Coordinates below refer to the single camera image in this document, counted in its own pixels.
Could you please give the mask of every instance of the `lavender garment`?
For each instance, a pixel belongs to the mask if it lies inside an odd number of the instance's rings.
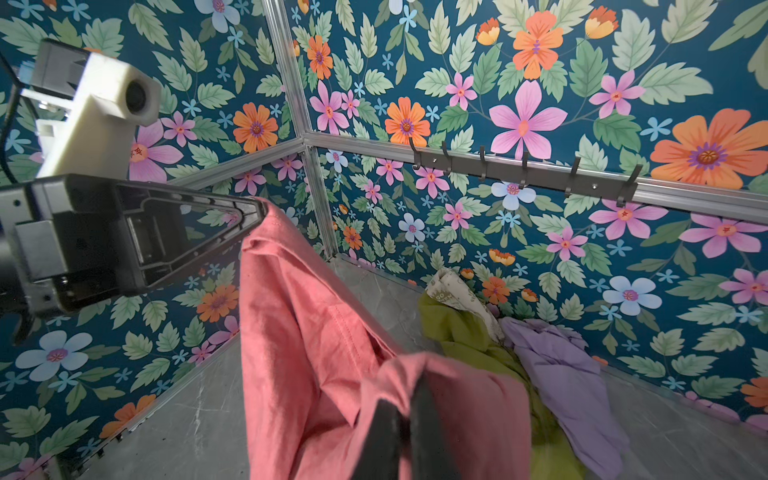
[[[501,324],[506,346],[515,348],[579,460],[603,480],[618,477],[629,438],[611,414],[600,365],[584,351],[581,335],[539,319]]]

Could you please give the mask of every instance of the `pink cloth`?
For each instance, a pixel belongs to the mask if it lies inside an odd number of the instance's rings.
[[[243,242],[240,267],[250,477],[349,478],[378,399],[408,417],[416,381],[427,372],[462,478],[527,479],[525,387],[430,353],[394,357],[386,332],[268,205]],[[400,473],[410,478],[407,455]]]

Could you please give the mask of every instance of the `marble floor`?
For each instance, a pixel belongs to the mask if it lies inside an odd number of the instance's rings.
[[[408,352],[439,346],[420,334],[420,292],[343,260],[333,269]],[[122,442],[84,480],[249,478],[240,339]],[[664,398],[629,376],[605,375],[611,409],[631,438],[621,480],[768,479],[768,439]]]

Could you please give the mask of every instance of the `green cloth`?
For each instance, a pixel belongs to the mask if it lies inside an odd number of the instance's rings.
[[[491,341],[474,313],[444,305],[424,293],[419,299],[424,335],[437,340],[444,354],[477,369],[509,375],[528,390],[531,409],[531,478],[581,480],[587,469],[573,453],[568,437],[552,412],[541,403],[518,357]]]

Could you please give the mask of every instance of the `orange flower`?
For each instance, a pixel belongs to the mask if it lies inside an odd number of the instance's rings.
[[[362,247],[362,238],[360,238],[360,234],[354,228],[344,227],[344,241],[349,244],[349,248],[354,250],[360,250]]]
[[[593,10],[584,23],[584,32],[589,38],[607,37],[617,28],[619,22],[616,22],[616,12],[605,7]]]
[[[521,295],[523,297],[523,300],[525,300],[526,302],[532,302],[532,303],[538,302],[538,295],[536,295],[536,293],[534,293],[534,291],[529,288],[523,290],[523,293],[521,293]]]
[[[758,409],[764,407],[768,413],[768,376],[752,379],[752,385],[745,383],[741,386],[741,392],[744,395],[751,395],[745,398],[747,403]]]
[[[697,115],[675,125],[677,139],[662,140],[650,159],[662,165],[650,175],[659,180],[740,189],[738,174],[756,177],[768,168],[768,151],[755,151],[768,145],[768,121],[762,120],[742,130],[750,119],[746,110],[724,108],[718,111],[709,129]]]
[[[274,134],[277,131],[277,122],[270,118],[269,108],[259,105],[257,110],[256,105],[251,102],[243,105],[243,111],[235,112],[233,120],[235,125],[240,127],[235,128],[234,133],[237,143],[245,142],[243,150],[252,154],[277,143],[277,135]]]
[[[509,288],[507,288],[507,283],[504,280],[498,278],[497,276],[492,276],[483,282],[482,285],[482,294],[488,297],[489,302],[493,303],[494,305],[498,305],[499,303],[507,303]]]
[[[234,285],[219,285],[215,291],[206,293],[203,301],[197,306],[197,312],[202,313],[200,319],[207,322],[218,322],[222,316],[227,316],[230,310],[237,306],[240,292]]]
[[[386,113],[389,118],[384,120],[386,133],[393,134],[390,141],[394,144],[408,145],[408,137],[413,137],[413,144],[416,147],[426,147],[429,136],[429,121],[424,118],[424,108],[416,102],[411,108],[411,99],[400,97],[397,101],[389,104]]]
[[[114,413],[114,417],[118,420],[104,425],[98,438],[108,439],[115,433],[121,431],[126,423],[130,422],[130,420],[138,415],[141,410],[144,410],[151,405],[156,398],[157,397],[154,395],[145,395],[139,399],[138,406],[135,406],[133,402],[126,403],[123,408]]]
[[[502,265],[510,266],[515,262],[515,256],[511,253],[502,253],[495,248],[491,248],[488,253],[491,255],[491,260]]]
[[[491,17],[486,23],[480,25],[480,31],[477,34],[480,45],[493,45],[498,39],[498,20]]]
[[[333,59],[328,42],[323,41],[323,37],[315,35],[315,38],[310,38],[310,47],[306,50],[306,56],[310,59],[310,68],[320,80],[331,78],[330,69],[333,68]]]
[[[522,50],[515,54],[513,62],[515,68],[525,68],[525,77],[535,80],[541,76],[541,69],[549,70],[558,60],[558,54],[552,51],[563,45],[563,29],[557,27],[552,30],[558,18],[551,12],[536,12],[525,21],[525,29],[519,31],[512,46],[515,50]]]

